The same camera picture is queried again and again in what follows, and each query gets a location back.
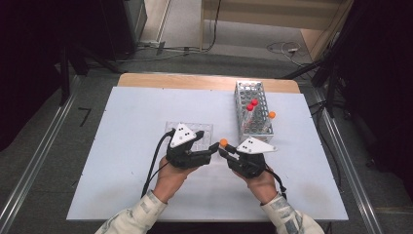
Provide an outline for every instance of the floor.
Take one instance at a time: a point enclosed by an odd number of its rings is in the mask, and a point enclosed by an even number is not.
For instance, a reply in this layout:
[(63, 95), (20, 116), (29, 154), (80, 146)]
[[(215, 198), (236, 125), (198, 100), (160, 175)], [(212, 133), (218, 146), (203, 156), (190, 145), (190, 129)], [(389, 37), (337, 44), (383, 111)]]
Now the floor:
[[(158, 11), (159, 14), (151, 17), (148, 13), (149, 27), (142, 35), (143, 42), (165, 43), (166, 48), (199, 48), (200, 1), (172, 0), (169, 4), (161, 1), (162, 8), (158, 1), (146, 2), (150, 12)], [(163, 16), (165, 23), (160, 23), (160, 16)], [(153, 31), (161, 31), (160, 37), (151, 33)], [(216, 40), (209, 54), (283, 61), (292, 59), (299, 64), (312, 62), (301, 31), (297, 28), (220, 21), (214, 32), (214, 21), (207, 19), (204, 22), (203, 49), (212, 44), (214, 34)], [(298, 50), (291, 54), (288, 49)]]
[[(172, 9), (173, 3), (178, 3), (178, 1), (172, 0), (170, 5)], [(169, 26), (173, 24), (170, 21), (170, 19), (173, 19), (171, 12), (169, 12), (168, 19), (165, 22), (161, 41), (165, 40), (167, 46), (196, 46), (196, 44), (189, 44), (189, 41), (188, 44), (183, 43), (184, 41), (177, 44), (180, 41), (179, 38), (172, 40), (168, 37)], [(277, 35), (270, 37), (274, 42), (280, 42), (286, 38), (288, 41), (300, 42), (302, 38), (292, 31), (292, 29), (286, 29), (285, 35), (282, 35), (283, 30), (280, 29)], [(185, 34), (183, 38), (188, 39), (189, 34)], [(218, 33), (218, 35), (216, 45), (220, 48), (224, 48), (224, 42), (230, 42), (232, 36), (234, 36), (229, 33), (225, 33), (225, 35)], [(247, 38), (242, 43), (240, 42), (242, 47), (247, 47), (248, 40), (254, 41), (253, 38)], [(185, 57), (179, 52), (165, 51), (161, 55), (157, 55), (157, 50), (146, 49), (138, 51), (128, 60), (118, 61), (117, 65), (129, 72), (168, 72), (260, 78), (282, 77), (297, 69), (298, 65), (286, 58), (285, 55), (268, 52), (266, 49), (267, 43), (261, 43), (259, 49), (261, 52), (256, 51), (255, 48), (246, 49), (246, 51), (257, 52), (253, 53), (254, 56), (235, 49), (229, 50), (228, 53), (236, 54), (225, 55), (226, 53), (222, 53), (222, 50), (219, 49), (215, 52), (211, 50), (210, 53), (193, 54)], [(267, 57), (267, 55), (264, 55), (264, 51), (273, 57)], [(76, 84), (72, 85), (72, 87), (77, 87), (76, 96), (73, 97), (67, 115), (61, 126), (59, 126), (59, 131), (41, 162), (43, 166), (37, 172), (37, 175), (33, 176), (32, 186), (24, 197), (19, 212), (14, 217), (14, 222), (6, 228), (8, 233), (94, 233), (101, 225), (102, 222), (65, 220), (76, 190), (76, 183), (88, 158), (107, 99), (112, 87), (116, 86), (119, 79), (119, 74), (113, 74), (106, 68), (99, 67), (94, 63), (91, 67), (93, 68), (87, 77), (79, 77), (77, 86), (75, 86)], [(309, 105), (319, 102), (319, 93), (324, 93), (324, 89), (314, 89), (311, 86), (309, 80), (312, 75), (314, 75), (314, 72), (309, 72), (294, 79), (299, 84), (300, 91), (305, 95)], [(59, 111), (59, 98), (60, 92), (57, 91), (27, 123), (12, 145), (0, 152), (0, 204), (3, 206), (10, 202), (8, 200), (9, 195), (14, 191), (26, 166), (35, 155), (37, 147)], [(338, 101), (343, 100), (339, 94), (336, 95), (336, 99)], [(89, 108), (92, 111), (83, 123), (86, 115), (84, 108)], [(315, 106), (311, 110), (315, 112), (317, 109), (318, 107)], [(332, 233), (413, 233), (413, 226), (411, 225), (413, 221), (412, 201), (406, 194), (401, 180), (393, 174), (381, 173), (374, 167), (365, 166), (370, 157), (357, 127), (351, 118), (347, 118), (341, 108), (335, 108), (334, 111), (334, 121), (337, 123), (341, 137), (345, 141), (357, 174), (368, 195), (375, 215), (377, 215), (382, 232), (369, 232), (366, 228), (357, 205), (356, 194), (349, 183), (349, 177), (344, 173), (339, 160), (339, 167), (335, 166), (334, 158), (338, 157), (338, 153), (334, 141), (329, 134), (325, 121), (323, 119), (318, 121), (316, 114), (314, 117), (315, 124), (319, 125), (320, 136), (326, 140), (323, 143), (324, 150), (330, 162), (331, 170), (340, 190), (342, 190), (342, 199), (350, 218), (348, 221), (332, 222)], [(320, 225), (326, 227), (327, 224), (327, 222), (323, 222)], [(0, 229), (0, 233), (7, 233), (6, 229)], [(157, 223), (151, 231), (151, 233), (194, 232), (274, 233), (274, 228), (270, 223), (255, 223), (253, 225), (245, 223)]]

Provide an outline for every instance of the human hand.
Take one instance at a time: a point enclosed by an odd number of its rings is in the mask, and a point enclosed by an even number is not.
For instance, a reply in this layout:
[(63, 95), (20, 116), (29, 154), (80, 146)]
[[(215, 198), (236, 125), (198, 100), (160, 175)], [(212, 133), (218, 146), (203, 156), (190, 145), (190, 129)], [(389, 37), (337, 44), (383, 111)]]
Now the human hand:
[(158, 180), (153, 190), (154, 195), (163, 203), (173, 197), (175, 192), (182, 186), (186, 177), (194, 172), (197, 168), (178, 169), (168, 163), (166, 157), (163, 157), (159, 163), (159, 168), (163, 167), (158, 172)]
[(246, 186), (263, 205), (271, 202), (278, 194), (274, 177), (265, 171), (260, 176), (254, 178), (245, 178), (236, 172), (234, 174), (246, 182)]

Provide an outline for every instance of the metal frame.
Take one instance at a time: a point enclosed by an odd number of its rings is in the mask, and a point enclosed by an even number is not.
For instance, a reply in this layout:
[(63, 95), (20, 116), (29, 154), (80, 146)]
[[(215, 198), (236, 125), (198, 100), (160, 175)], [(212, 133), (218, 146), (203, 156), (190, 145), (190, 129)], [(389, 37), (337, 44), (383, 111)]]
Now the metal frame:
[(170, 5), (171, 5), (171, 0), (168, 0), (167, 7), (165, 8), (164, 15), (163, 15), (162, 21), (161, 21), (161, 25), (159, 27), (159, 31), (158, 31), (158, 34), (157, 34), (157, 37), (156, 37), (156, 41), (158, 43), (161, 41), (162, 34), (164, 33), (165, 23), (167, 22), (167, 17), (168, 17)]
[(58, 131), (60, 130), (60, 127), (70, 110), (73, 100), (77, 96), (81, 83), (82, 80), (76, 75), (71, 83), (72, 94), (69, 96), (65, 105), (58, 108), (51, 125), (43, 136), (36, 152), (34, 152), (34, 155), (24, 170), (18, 184), (9, 195), (6, 205), (0, 215), (0, 234), (8, 233), (10, 227), (12, 226), (13, 221), (15, 220), (15, 217), (29, 192), (34, 179), (39, 173), (43, 162), (49, 153), (49, 149), (51, 148), (56, 135), (58, 134)]
[[(317, 101), (325, 100), (322, 88), (315, 89), (315, 96)], [(383, 229), (379, 223), (373, 207), (371, 206), (368, 195), (364, 189), (364, 186), (362, 185), (355, 166), (353, 165), (349, 152), (347, 151), (347, 147), (343, 139), (341, 138), (335, 119), (330, 118), (328, 113), (325, 111), (322, 112), (322, 117), (337, 150), (338, 158), (340, 159), (344, 173), (346, 174), (350, 187), (352, 188), (353, 194), (355, 195), (358, 209), (361, 213), (362, 218), (364, 219), (364, 224), (367, 228), (368, 233), (383, 234)]]

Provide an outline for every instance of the wrist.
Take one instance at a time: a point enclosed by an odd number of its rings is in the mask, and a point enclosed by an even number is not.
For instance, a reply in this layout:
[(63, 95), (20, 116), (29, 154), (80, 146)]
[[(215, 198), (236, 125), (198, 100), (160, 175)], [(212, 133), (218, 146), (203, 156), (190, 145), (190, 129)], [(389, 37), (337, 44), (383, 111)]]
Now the wrist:
[(260, 187), (258, 189), (251, 189), (251, 191), (263, 205), (271, 202), (278, 195), (277, 188), (275, 186)]
[(170, 195), (170, 192), (168, 192), (168, 190), (162, 186), (155, 186), (152, 193), (155, 195), (155, 197), (157, 197), (161, 202), (165, 204), (167, 204), (168, 200), (173, 196), (173, 194)]

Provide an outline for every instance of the sleeve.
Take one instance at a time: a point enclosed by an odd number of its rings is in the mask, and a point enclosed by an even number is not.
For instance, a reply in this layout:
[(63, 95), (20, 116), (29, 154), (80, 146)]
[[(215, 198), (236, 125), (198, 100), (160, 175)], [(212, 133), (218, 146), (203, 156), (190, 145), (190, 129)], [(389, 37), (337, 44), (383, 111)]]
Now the sleeve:
[(123, 210), (106, 220), (95, 234), (146, 233), (167, 207), (149, 190), (131, 209)]
[(268, 218), (274, 223), (278, 234), (306, 233), (323, 234), (321, 227), (311, 217), (295, 211), (281, 193), (271, 202), (261, 206)]

